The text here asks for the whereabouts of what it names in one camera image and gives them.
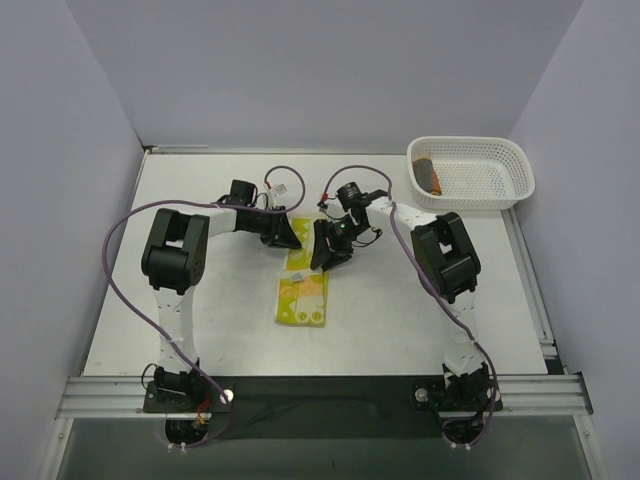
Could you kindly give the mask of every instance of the white table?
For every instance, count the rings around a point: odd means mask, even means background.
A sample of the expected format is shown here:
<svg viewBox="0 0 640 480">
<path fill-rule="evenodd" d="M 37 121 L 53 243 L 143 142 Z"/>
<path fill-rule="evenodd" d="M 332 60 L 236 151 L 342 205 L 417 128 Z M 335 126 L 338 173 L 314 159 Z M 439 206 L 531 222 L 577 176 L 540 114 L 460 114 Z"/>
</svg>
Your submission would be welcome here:
<svg viewBox="0 0 640 480">
<path fill-rule="evenodd" d="M 300 171 L 307 198 L 299 214 L 315 213 L 328 176 L 339 167 L 367 164 L 387 172 L 394 197 L 412 200 L 405 157 L 400 155 L 220 155 L 150 154 L 134 206 L 178 198 L 211 202 L 227 193 L 234 178 L 262 184 L 277 164 Z M 285 183 L 282 202 L 298 198 L 297 179 Z M 355 180 L 363 191 L 384 188 L 376 174 L 352 170 L 332 186 Z M 155 314 L 142 251 L 154 217 L 149 210 L 127 226 L 114 278 L 143 311 Z M 547 373 L 534 320 L 500 212 L 462 213 L 482 263 L 476 295 L 480 342 L 499 374 Z M 274 322 L 276 284 L 284 250 L 264 247 L 257 235 L 233 233 L 209 241 L 204 278 L 196 288 L 194 336 L 203 368 L 211 375 L 411 375 L 442 372 L 438 307 L 422 290 L 397 240 L 390 234 L 357 250 L 330 272 L 327 325 L 285 327 Z M 158 358 L 157 333 L 107 293 L 84 375 L 140 375 Z"/>
</svg>

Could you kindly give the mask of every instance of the plastic basket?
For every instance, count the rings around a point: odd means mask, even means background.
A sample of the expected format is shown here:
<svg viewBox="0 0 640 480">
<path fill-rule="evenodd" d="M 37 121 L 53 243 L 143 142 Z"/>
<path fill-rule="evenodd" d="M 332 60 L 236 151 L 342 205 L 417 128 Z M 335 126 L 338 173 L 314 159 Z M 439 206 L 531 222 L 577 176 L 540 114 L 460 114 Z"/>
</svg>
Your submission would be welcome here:
<svg viewBox="0 0 640 480">
<path fill-rule="evenodd" d="M 441 196 L 416 181 L 412 162 L 423 157 L 433 162 Z M 527 156 L 504 138 L 421 137 L 409 145 L 407 165 L 416 201 L 431 210 L 505 210 L 535 189 Z"/>
</svg>

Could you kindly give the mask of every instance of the basket rim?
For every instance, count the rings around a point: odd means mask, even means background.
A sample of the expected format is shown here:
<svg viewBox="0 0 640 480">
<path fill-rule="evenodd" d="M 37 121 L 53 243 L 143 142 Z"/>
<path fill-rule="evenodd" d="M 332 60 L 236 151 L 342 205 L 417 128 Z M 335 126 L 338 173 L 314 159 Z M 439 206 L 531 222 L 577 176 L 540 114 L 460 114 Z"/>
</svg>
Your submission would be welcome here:
<svg viewBox="0 0 640 480">
<path fill-rule="evenodd" d="M 445 197 L 445 196 L 431 195 L 429 192 L 426 192 L 425 190 L 423 190 L 420 187 L 420 185 L 418 185 L 418 182 L 416 181 L 416 177 L 415 177 L 415 174 L 413 173 L 413 168 L 411 165 L 412 164 L 411 150 L 413 149 L 413 146 L 417 142 L 424 141 L 424 140 L 438 140 L 438 141 L 444 140 L 451 143 L 455 143 L 458 141 L 465 141 L 465 142 L 480 141 L 483 143 L 500 143 L 505 147 L 511 148 L 515 151 L 515 153 L 518 155 L 518 158 L 521 160 L 520 165 L 522 165 L 522 167 L 524 168 L 525 174 L 527 175 L 527 179 L 530 180 L 530 182 L 527 182 L 528 183 L 527 191 L 522 195 L 509 197 L 509 198 L 502 198 L 502 199 L 499 199 L 499 198 L 487 199 L 487 198 L 477 198 L 477 197 Z M 477 203 L 481 202 L 486 204 L 495 203 L 495 202 L 513 202 L 515 204 L 516 202 L 529 198 L 533 194 L 536 188 L 536 180 L 535 180 L 535 177 L 533 176 L 533 170 L 531 169 L 531 164 L 529 163 L 529 159 L 527 158 L 527 155 L 524 153 L 524 150 L 522 149 L 522 147 L 520 147 L 520 145 L 513 142 L 512 140 L 509 140 L 508 138 L 502 138 L 502 137 L 474 137 L 474 136 L 459 136 L 459 135 L 458 136 L 449 135 L 449 136 L 418 137 L 415 140 L 413 140 L 407 147 L 407 167 L 409 169 L 409 178 L 411 180 L 411 184 L 413 185 L 413 188 L 415 188 L 420 195 L 424 195 L 425 197 L 432 199 L 437 203 L 444 203 L 448 201 L 454 201 L 454 202 L 470 202 L 471 201 L 471 202 L 477 202 Z"/>
</svg>

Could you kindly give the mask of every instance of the gray wall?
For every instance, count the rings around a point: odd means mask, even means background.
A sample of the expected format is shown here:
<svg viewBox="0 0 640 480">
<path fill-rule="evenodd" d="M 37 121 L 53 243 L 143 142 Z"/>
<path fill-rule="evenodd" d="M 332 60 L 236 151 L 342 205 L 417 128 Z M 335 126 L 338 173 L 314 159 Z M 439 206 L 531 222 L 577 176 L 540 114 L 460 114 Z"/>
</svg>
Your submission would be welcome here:
<svg viewBox="0 0 640 480">
<path fill-rule="evenodd" d="M 63 0 L 0 2 L 0 478 L 35 476 L 142 149 Z"/>
<path fill-rule="evenodd" d="M 67 0 L 145 144 L 507 136 L 582 0 Z"/>
<path fill-rule="evenodd" d="M 637 0 L 586 0 L 512 134 L 537 188 L 518 217 L 615 479 L 640 471 L 638 25 Z"/>
</svg>

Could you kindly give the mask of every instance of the item in basket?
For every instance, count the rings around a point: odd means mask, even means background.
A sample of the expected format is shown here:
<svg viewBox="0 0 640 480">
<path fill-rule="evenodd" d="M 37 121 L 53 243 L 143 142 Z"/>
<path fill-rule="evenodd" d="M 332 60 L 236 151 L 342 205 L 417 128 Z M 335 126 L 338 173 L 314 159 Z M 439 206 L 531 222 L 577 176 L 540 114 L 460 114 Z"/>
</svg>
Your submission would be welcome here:
<svg viewBox="0 0 640 480">
<path fill-rule="evenodd" d="M 438 174 L 433 168 L 433 162 L 429 157 L 421 157 L 412 162 L 413 174 L 416 177 L 416 182 L 420 188 L 431 195 L 442 195 L 440 189 L 440 181 L 438 180 Z"/>
</svg>

